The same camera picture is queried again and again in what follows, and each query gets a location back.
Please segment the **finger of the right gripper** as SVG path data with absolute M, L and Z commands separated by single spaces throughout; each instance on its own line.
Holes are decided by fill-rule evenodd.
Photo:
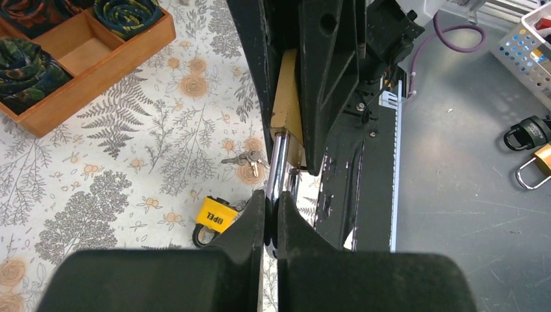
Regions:
M 270 121 L 282 57 L 281 18 L 285 1 L 227 2 L 259 98 L 263 131 L 270 138 Z

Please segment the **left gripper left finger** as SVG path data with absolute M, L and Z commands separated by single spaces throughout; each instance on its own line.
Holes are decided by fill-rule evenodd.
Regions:
M 265 194 L 202 249 L 82 250 L 62 262 L 39 311 L 260 311 Z

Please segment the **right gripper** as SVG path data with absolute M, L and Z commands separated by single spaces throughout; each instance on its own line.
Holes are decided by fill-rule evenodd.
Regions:
M 363 79 L 374 82 L 413 50 L 424 27 L 397 1 L 300 1 L 300 109 L 306 169 L 321 171 L 327 138 L 359 82 L 358 32 L 365 27 Z

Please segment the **yellow padlock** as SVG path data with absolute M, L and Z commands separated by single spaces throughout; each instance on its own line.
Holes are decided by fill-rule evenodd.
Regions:
M 240 201 L 231 205 L 222 198 L 207 196 L 195 219 L 192 243 L 196 248 L 204 248 L 216 240 L 241 215 L 247 204 Z

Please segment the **small silver keys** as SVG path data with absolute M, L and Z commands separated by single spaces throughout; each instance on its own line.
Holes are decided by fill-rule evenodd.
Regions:
M 248 164 L 252 169 L 254 177 L 259 177 L 259 166 L 269 169 L 267 162 L 263 159 L 263 153 L 254 149 L 245 151 L 232 158 L 222 159 L 220 163 L 237 164 L 240 166 Z

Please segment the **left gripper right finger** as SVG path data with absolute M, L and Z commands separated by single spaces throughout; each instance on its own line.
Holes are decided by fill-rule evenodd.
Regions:
M 280 311 L 475 311 L 464 274 L 434 253 L 338 250 L 299 214 L 294 198 L 278 200 Z

